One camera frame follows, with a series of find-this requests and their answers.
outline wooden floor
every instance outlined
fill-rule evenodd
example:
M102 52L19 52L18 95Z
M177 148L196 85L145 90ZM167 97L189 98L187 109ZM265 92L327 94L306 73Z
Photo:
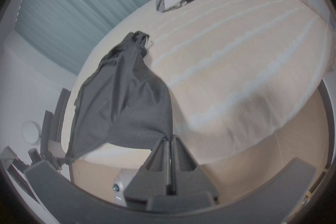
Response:
M227 203L270 180L294 157L316 167L315 181L327 163L328 145L327 117L316 91L281 130L238 155L202 167L220 192L220 203ZM110 202L114 202L112 186L119 171L84 160L73 164L75 184Z

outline round white object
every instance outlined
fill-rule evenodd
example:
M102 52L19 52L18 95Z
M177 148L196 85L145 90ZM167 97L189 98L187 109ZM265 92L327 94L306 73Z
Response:
M40 142L40 130L37 123L33 121L26 121L22 124L21 134L24 141L30 145L37 145Z

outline black cloth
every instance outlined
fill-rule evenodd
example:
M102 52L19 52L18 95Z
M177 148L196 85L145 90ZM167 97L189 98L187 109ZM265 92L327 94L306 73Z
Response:
M129 33L83 83L64 162L73 162L104 143L153 149L160 138L171 140L169 90L143 60L148 37L139 31Z

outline bed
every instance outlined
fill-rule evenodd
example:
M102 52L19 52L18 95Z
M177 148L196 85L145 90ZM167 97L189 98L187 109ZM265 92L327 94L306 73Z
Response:
M233 156L284 126L334 59L333 29L305 0L195 0L164 13L155 10L155 0L149 1L116 26L86 60L64 112L64 152L82 83L112 47L137 30L150 35L146 65L170 89L174 133L200 164ZM280 109L263 110L258 107L262 102L264 108ZM272 117L258 122L258 113ZM255 120L252 129L241 124L246 119ZM233 125L241 129L232 130ZM104 144L81 159L137 169L149 154Z

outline bed sheet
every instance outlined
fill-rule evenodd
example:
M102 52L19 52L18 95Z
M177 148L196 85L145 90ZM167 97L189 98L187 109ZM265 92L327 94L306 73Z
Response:
M305 0L195 0L165 13L151 0L107 34L84 64L65 111L65 152L79 88L137 30L150 35L145 63L170 89L174 133L200 164L244 151L284 126L334 55L333 29ZM134 169L149 154L105 144L82 159Z

